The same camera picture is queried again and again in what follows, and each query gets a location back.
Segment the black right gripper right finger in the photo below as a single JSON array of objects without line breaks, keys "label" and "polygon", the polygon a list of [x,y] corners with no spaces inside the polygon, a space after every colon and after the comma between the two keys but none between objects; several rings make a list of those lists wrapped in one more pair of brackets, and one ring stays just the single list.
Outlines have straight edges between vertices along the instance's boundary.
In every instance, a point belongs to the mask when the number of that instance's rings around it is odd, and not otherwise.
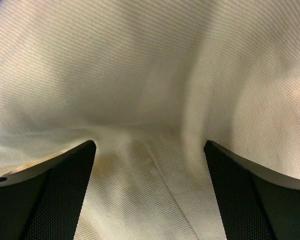
[{"label": "black right gripper right finger", "polygon": [[211,140],[204,153],[228,240],[300,240],[300,179]]}]

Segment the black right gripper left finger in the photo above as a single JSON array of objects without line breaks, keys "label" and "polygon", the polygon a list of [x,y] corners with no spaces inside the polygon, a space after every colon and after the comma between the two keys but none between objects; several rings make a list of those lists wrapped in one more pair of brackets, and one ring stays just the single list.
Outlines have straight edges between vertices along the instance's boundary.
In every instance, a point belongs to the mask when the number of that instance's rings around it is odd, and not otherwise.
[{"label": "black right gripper left finger", "polygon": [[88,140],[0,177],[0,240],[72,240],[96,154]]}]

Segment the yellow trousers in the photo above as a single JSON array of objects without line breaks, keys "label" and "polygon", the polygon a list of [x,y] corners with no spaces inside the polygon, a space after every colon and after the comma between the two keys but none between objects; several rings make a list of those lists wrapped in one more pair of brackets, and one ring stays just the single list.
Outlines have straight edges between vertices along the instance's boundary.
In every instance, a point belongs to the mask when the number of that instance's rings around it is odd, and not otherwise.
[{"label": "yellow trousers", "polygon": [[0,177],[86,140],[77,240],[223,240],[203,147],[300,179],[300,0],[4,0]]}]

